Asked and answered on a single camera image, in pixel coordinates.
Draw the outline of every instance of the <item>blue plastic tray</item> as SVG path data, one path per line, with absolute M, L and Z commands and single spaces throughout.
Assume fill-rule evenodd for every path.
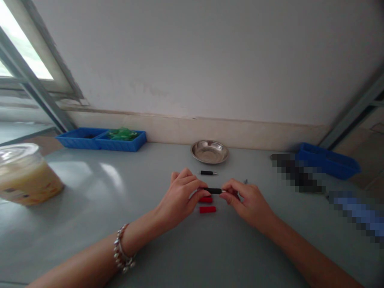
M 296 160 L 309 167 L 318 167 L 319 172 L 346 180 L 356 173 L 361 173 L 360 165 L 353 158 L 328 151 L 326 149 L 302 143 Z
M 136 152 L 145 142 L 147 142 L 147 136 L 145 131 L 135 132 L 138 132 L 139 136 L 132 141 L 111 140 L 107 136 L 108 132 L 97 136 L 95 141 L 97 145 L 104 150 Z
M 70 132 L 61 134 L 56 137 L 57 140 L 67 148 L 76 149 L 95 149 L 99 150 L 101 147 L 95 141 L 95 138 L 102 133 L 106 133 L 108 129 L 100 128 L 78 128 Z

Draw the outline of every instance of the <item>bubble tea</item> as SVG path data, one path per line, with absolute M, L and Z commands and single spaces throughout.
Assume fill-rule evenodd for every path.
M 25 206 L 58 194 L 64 185 L 32 143 L 0 147 L 0 198 Z

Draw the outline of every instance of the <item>red plastic part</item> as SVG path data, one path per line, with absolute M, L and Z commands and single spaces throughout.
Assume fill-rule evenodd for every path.
M 216 212 L 216 207 L 211 206 L 211 207 L 200 207 L 200 213 L 212 213 Z
M 203 197 L 199 200 L 199 202 L 203 202 L 203 203 L 212 203 L 213 202 L 213 199 L 212 197 Z

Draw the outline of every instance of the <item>stainless steel dish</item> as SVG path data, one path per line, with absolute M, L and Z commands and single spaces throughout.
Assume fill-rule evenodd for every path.
M 205 164 L 219 164 L 228 159 L 229 150 L 223 144 L 201 140 L 191 146 L 191 153 L 200 162 Z

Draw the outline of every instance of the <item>silver bracelet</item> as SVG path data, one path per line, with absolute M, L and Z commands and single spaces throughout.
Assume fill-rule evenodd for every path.
M 120 230 L 118 230 L 117 238 L 114 242 L 115 247 L 113 249 L 113 257 L 116 259 L 116 265 L 119 269 L 122 269 L 123 274 L 125 274 L 130 268 L 133 268 L 136 265 L 136 262 L 134 262 L 133 260 L 133 258 L 136 256 L 136 253 L 134 254 L 134 256 L 128 257 L 124 253 L 123 248 L 121 246 L 121 238 L 123 238 L 125 228 L 127 228 L 128 224 L 125 224 L 124 226 L 122 226 L 122 228 L 120 228 Z

